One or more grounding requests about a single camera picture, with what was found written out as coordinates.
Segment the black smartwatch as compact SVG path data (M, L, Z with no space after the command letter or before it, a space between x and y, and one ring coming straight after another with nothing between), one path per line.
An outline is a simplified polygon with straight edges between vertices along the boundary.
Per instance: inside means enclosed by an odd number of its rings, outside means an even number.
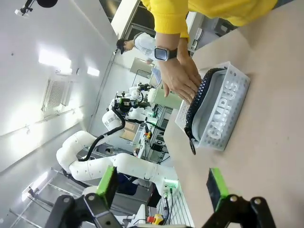
M178 53L178 49L169 50L161 47L155 47L154 49L154 57L159 61L168 61L170 59L176 58Z

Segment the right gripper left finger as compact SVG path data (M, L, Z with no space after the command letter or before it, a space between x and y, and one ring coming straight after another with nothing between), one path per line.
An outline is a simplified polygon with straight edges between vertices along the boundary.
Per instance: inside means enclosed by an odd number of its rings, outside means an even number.
M116 167L109 166L95 192L77 199L70 195L59 196L45 228L80 228L83 222L93 223L96 228L122 228L110 211L117 188Z

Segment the person in yellow hoodie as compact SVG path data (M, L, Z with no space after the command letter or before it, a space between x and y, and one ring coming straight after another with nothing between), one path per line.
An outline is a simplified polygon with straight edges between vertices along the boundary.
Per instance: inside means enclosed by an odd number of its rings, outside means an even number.
M241 27L267 14L277 0L141 0L154 17L154 30L188 38L186 15L197 12L210 19L221 18Z

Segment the yellow red emergency stop button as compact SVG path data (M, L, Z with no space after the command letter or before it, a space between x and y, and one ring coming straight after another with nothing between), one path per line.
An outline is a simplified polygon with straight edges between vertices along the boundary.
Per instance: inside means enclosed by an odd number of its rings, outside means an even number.
M155 214L154 216L149 216L147 222L154 225L163 225L164 217L161 214Z

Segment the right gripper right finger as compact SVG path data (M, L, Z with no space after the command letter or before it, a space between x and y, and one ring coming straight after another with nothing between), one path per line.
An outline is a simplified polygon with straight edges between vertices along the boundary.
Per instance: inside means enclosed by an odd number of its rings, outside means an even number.
M266 199L245 200L230 193L219 168L209 168L206 186L214 213L202 228L228 228L230 223L241 228L276 228Z

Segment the person's left forearm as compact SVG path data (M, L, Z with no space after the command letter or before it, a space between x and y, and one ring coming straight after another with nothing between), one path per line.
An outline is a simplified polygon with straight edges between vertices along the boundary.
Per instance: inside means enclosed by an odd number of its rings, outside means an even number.
M178 47L180 34L156 33L156 47L167 50L175 50Z

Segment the ceiling air vent grille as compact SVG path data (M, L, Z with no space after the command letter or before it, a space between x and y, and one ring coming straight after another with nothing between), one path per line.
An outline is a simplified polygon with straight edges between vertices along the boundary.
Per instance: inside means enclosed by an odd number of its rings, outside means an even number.
M46 113L60 112L67 94L68 82L49 79L43 97L41 111Z

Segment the pale green cabinet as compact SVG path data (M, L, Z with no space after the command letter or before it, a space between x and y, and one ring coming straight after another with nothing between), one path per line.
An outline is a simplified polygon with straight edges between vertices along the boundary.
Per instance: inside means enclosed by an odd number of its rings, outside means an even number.
M148 92L148 102L169 107L172 109L179 109L182 100L173 93L169 93L167 97L164 96L164 90L162 88L151 88Z

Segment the person in white shirt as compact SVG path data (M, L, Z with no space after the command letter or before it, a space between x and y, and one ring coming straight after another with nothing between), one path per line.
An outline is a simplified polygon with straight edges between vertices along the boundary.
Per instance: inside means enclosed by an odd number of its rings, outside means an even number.
M120 50L121 54L135 48L144 54L147 57L146 62L151 64L156 60L154 57L155 44L155 38L145 32L140 32L132 40L119 39L116 43L116 48Z

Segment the white perforated plastic basket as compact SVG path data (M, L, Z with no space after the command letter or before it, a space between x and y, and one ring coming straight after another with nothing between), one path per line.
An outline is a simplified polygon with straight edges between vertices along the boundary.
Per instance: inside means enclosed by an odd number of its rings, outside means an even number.
M198 148L210 148L223 151L225 149L238 120L250 85L250 78L234 67L229 61L213 67L200 69L199 74L201 78L203 79L206 72L212 68L224 68L227 71L221 87L215 88L217 97L207 126L199 126L202 139L195 146L195 150ZM183 101L175 119L175 123L183 131L186 125L186 114L189 106L190 104Z

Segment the grey pencil case black zipper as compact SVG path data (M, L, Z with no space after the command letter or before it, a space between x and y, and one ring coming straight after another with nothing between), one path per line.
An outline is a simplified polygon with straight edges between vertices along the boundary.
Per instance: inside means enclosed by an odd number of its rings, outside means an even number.
M221 87L226 71L224 68L212 68L208 70L188 108L184 132L189 139L193 154L196 154L195 146L202 139L202 133L199 130L200 125L203 127L207 126L217 97L215 88Z

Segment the person's left hand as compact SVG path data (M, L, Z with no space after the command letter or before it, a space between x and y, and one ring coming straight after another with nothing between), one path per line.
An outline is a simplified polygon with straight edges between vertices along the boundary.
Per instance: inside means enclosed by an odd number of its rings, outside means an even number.
M178 59L159 62L161 78L165 90L165 96L172 91L182 100L190 104L196 95L200 82L196 78L187 74Z

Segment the flat brown cardboard box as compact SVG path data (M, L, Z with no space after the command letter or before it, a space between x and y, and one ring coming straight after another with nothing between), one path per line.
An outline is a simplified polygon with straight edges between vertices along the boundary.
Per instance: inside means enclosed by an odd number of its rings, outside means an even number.
M123 129L123 133L120 137L132 142L136 137L139 127L140 125L138 123L126 121L125 128Z

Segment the person's right hand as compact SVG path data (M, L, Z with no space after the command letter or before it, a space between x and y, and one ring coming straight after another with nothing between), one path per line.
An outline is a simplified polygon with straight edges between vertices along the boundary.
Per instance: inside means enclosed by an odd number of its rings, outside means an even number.
M196 86L199 86L201 84L201 77L198 73L198 69L193 59L189 56L188 40L186 38L180 38L179 40L177 59L180 62L183 69L185 70L185 72L187 73L190 80Z

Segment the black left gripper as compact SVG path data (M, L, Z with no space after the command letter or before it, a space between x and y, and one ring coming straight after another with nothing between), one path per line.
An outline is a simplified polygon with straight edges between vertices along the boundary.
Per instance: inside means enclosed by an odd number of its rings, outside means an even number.
M121 111L129 111L133 107L133 100L119 97L115 99L115 108Z

